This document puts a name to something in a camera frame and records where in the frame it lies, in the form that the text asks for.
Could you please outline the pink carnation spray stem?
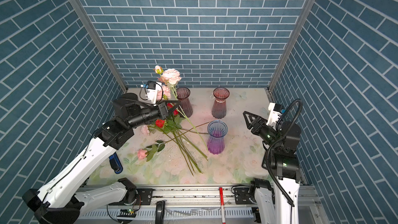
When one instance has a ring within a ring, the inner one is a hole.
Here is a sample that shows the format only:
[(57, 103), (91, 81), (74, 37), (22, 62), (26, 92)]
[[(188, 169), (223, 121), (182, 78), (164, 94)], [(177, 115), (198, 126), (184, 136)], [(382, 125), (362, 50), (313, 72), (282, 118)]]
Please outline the pink carnation spray stem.
[[(159, 75), (158, 81), (155, 82), (154, 95), (150, 97), (152, 103), (157, 103), (161, 100), (171, 100), (173, 97), (177, 98), (177, 85), (181, 81), (182, 77), (180, 72), (174, 68), (166, 69), (165, 71), (159, 65), (155, 66), (155, 73)], [(164, 88), (167, 87), (170, 91), (170, 96), (164, 97)]]

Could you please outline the red rose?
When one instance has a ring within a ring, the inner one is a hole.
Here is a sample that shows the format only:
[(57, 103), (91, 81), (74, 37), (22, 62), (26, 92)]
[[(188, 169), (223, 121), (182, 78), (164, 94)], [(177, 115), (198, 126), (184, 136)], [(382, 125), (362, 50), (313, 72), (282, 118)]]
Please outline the red rose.
[(161, 119), (158, 119), (158, 120), (155, 121), (155, 125), (162, 129), (164, 127), (164, 125), (165, 125), (165, 121), (161, 120)]

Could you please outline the purple blue gradient vase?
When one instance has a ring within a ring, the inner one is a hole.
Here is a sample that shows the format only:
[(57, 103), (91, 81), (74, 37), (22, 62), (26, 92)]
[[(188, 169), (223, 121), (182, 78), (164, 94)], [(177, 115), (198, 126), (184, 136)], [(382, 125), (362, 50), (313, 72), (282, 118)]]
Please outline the purple blue gradient vase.
[(207, 140), (207, 149), (210, 153), (218, 155), (225, 149), (224, 138), (228, 133), (228, 126), (220, 120), (209, 123), (207, 127), (209, 138)]

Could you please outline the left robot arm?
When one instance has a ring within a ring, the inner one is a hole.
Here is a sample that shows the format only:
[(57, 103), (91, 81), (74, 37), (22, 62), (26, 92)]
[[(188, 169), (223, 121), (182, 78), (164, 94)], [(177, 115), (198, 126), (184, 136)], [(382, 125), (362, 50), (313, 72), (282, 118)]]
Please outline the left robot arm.
[(78, 189), (134, 135), (136, 127), (172, 116), (179, 105), (179, 101), (171, 100), (141, 102), (134, 93), (113, 100), (115, 116), (94, 131), (86, 148), (50, 182), (23, 195), (39, 223), (73, 224), (87, 212), (111, 203), (134, 205), (138, 192), (127, 178), (87, 192), (78, 192)]

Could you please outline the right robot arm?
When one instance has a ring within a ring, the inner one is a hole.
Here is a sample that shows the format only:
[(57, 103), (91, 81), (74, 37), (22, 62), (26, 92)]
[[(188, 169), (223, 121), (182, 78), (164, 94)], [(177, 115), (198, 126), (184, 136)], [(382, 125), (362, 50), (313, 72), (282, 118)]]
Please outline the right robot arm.
[(247, 128), (262, 138), (269, 147), (265, 152), (263, 167), (271, 180), (254, 178), (246, 194), (234, 191), (237, 199), (257, 205), (258, 221), (262, 224), (297, 224), (299, 222), (298, 196), (300, 165), (296, 147), (301, 129), (295, 123), (301, 111), (297, 110), (292, 121), (278, 125), (274, 130), (265, 119), (244, 112)]

